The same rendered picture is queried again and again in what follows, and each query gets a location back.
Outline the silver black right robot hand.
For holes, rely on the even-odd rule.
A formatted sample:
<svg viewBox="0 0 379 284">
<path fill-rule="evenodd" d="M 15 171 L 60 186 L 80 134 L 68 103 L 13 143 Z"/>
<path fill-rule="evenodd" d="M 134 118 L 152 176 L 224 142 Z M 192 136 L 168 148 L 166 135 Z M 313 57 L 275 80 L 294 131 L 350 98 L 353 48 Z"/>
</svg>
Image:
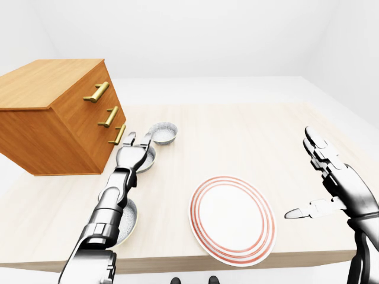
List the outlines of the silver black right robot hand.
<svg viewBox="0 0 379 284">
<path fill-rule="evenodd" d="M 369 187 L 348 164 L 343 163 L 334 146 L 315 129 L 305 128 L 303 146 L 315 170 L 321 171 L 323 186 L 331 200 L 318 199 L 307 206 L 288 211 L 284 218 L 317 218 L 343 210 L 350 218 L 379 218 L 379 205 Z"/>
</svg>

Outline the white plate with red rings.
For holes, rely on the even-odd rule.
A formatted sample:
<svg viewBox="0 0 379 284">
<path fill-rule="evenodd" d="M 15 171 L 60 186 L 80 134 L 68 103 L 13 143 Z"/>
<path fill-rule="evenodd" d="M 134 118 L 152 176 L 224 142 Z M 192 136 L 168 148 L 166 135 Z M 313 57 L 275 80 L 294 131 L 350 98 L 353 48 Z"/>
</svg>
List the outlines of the white plate with red rings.
<svg viewBox="0 0 379 284">
<path fill-rule="evenodd" d="M 200 246 L 216 260 L 249 267 L 272 252 L 277 226 L 264 195 L 233 176 L 205 180 L 189 200 L 188 218 Z"/>
</svg>

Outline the speckled patterned bowl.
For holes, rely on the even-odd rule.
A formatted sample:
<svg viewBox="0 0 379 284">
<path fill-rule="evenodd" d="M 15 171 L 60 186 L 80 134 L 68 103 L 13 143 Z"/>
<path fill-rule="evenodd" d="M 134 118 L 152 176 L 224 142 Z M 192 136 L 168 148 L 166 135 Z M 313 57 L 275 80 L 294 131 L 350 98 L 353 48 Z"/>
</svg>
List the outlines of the speckled patterned bowl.
<svg viewBox="0 0 379 284">
<path fill-rule="evenodd" d="M 171 144 L 178 133 L 178 128 L 171 122 L 159 122 L 150 127 L 152 141 L 158 145 Z"/>
<path fill-rule="evenodd" d="M 119 225 L 119 234 L 116 242 L 116 246 L 126 241 L 133 233 L 138 221 L 137 206 L 132 199 L 127 200 L 127 205 L 123 209 L 123 215 L 121 217 Z"/>
<path fill-rule="evenodd" d="M 148 171 L 154 164 L 156 158 L 156 151 L 155 149 L 150 146 L 147 151 L 147 157 L 144 163 L 139 167 L 139 169 L 136 171 L 137 173 L 143 173 Z"/>
</svg>

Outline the shallow wooden cabinet drawer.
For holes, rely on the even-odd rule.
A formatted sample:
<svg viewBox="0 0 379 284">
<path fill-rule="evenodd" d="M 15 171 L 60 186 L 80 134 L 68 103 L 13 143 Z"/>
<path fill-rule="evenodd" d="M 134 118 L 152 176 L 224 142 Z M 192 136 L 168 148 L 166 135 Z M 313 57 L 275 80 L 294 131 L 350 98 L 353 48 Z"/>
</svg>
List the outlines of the shallow wooden cabinet drawer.
<svg viewBox="0 0 379 284">
<path fill-rule="evenodd" d="M 88 150 L 99 173 L 104 170 L 104 167 L 109 159 L 109 156 L 115 145 L 109 144 L 108 141 L 115 139 L 118 130 L 115 127 L 123 125 L 126 121 L 122 107 L 118 106 L 119 110 L 112 124 L 106 128 L 98 125 L 99 122 L 104 122 L 110 112 L 104 109 L 100 112 L 100 116 L 91 124 L 91 132 L 88 136 Z"/>
</svg>

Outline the medium wooden cabinet drawer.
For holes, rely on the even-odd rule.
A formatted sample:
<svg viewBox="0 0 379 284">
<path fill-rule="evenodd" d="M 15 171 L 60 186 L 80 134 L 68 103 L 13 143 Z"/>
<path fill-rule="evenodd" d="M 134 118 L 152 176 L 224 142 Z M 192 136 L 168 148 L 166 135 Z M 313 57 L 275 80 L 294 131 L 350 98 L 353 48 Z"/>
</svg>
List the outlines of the medium wooden cabinet drawer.
<svg viewBox="0 0 379 284">
<path fill-rule="evenodd" d="M 81 101 L 72 117 L 75 134 L 91 156 L 109 146 L 121 106 L 113 87 L 109 87 L 98 102 Z"/>
</svg>

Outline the tall wooden cabinet drawer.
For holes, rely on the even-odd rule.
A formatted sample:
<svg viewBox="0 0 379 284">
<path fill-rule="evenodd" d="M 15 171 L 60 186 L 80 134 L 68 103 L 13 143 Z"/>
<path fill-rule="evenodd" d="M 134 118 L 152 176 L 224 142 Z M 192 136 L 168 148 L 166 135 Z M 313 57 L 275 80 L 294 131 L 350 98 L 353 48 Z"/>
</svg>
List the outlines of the tall wooden cabinet drawer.
<svg viewBox="0 0 379 284">
<path fill-rule="evenodd" d="M 122 108 L 119 108 L 111 126 L 98 125 L 99 122 L 106 122 L 110 115 L 107 109 L 115 106 L 120 107 L 120 103 L 103 60 L 52 105 L 79 138 L 93 138 L 107 131 L 112 132 L 121 125 L 125 121 Z"/>
</svg>

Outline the wooden cabinet with drawers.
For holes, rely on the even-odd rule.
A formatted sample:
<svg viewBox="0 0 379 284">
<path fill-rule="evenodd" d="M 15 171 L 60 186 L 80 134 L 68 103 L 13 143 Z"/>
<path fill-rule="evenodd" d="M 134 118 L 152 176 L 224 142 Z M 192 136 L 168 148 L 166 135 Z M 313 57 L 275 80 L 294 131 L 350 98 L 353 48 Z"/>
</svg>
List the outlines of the wooden cabinet with drawers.
<svg viewBox="0 0 379 284">
<path fill-rule="evenodd" d="M 52 105 L 101 61 L 36 60 L 0 76 L 0 153 L 36 176 L 100 174 Z"/>
</svg>

